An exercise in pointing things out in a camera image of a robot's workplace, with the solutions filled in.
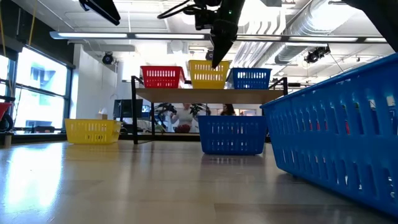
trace yellow plastic basket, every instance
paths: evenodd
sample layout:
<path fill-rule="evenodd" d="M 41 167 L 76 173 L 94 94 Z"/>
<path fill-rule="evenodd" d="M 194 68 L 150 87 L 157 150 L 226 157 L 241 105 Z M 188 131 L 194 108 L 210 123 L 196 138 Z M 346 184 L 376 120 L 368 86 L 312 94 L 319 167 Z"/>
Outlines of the yellow plastic basket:
<path fill-rule="evenodd" d="M 190 60 L 192 87 L 196 89 L 223 89 L 229 62 L 221 62 L 215 69 L 210 60 Z"/>
<path fill-rule="evenodd" d="M 65 119 L 68 142 L 111 144 L 119 139 L 121 122 L 100 119 Z"/>

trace woman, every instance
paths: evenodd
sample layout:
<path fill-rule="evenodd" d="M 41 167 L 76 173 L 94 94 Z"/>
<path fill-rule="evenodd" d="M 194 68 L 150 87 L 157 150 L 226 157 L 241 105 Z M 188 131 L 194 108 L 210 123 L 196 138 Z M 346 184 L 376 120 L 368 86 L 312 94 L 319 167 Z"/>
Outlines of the woman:
<path fill-rule="evenodd" d="M 171 122 L 174 124 L 175 122 L 179 121 L 178 127 L 176 128 L 176 133 L 189 133 L 192 130 L 192 120 L 194 118 L 191 114 L 191 104 L 190 103 L 183 103 L 183 109 L 177 111 L 176 114 L 171 114 Z"/>
<path fill-rule="evenodd" d="M 220 114 L 221 116 L 234 116 L 235 110 L 232 104 L 224 104 L 223 105 L 223 112 Z"/>

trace red plastic basket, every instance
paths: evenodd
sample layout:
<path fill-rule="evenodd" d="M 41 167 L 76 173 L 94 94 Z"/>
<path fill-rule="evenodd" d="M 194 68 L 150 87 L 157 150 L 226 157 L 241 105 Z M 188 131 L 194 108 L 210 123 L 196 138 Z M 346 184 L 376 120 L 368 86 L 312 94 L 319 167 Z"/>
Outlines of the red plastic basket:
<path fill-rule="evenodd" d="M 178 66 L 141 66 L 145 88 L 180 88 L 185 81 Z"/>
<path fill-rule="evenodd" d="M 2 117 L 4 116 L 8 107 L 10 107 L 11 105 L 12 103 L 0 103 L 0 120 L 2 120 Z"/>

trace blue plastic basket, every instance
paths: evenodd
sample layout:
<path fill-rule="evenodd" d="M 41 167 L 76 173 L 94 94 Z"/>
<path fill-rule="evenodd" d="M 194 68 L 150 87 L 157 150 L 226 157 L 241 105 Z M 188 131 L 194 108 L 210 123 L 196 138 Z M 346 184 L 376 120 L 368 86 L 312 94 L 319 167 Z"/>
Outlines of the blue plastic basket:
<path fill-rule="evenodd" d="M 277 166 L 398 217 L 398 54 L 261 106 Z"/>
<path fill-rule="evenodd" d="M 265 116 L 199 116 L 201 148 L 206 154 L 255 155 L 266 139 Z"/>
<path fill-rule="evenodd" d="M 228 82 L 236 90 L 267 90 L 270 75 L 268 68 L 232 68 Z"/>

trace shelf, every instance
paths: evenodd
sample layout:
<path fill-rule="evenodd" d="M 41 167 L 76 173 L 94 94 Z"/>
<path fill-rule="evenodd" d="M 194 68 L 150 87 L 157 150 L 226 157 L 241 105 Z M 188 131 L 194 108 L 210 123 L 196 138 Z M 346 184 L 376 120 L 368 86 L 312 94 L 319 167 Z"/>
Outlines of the shelf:
<path fill-rule="evenodd" d="M 280 96 L 282 90 L 203 90 L 138 88 L 138 96 L 153 103 L 235 103 L 264 104 Z"/>

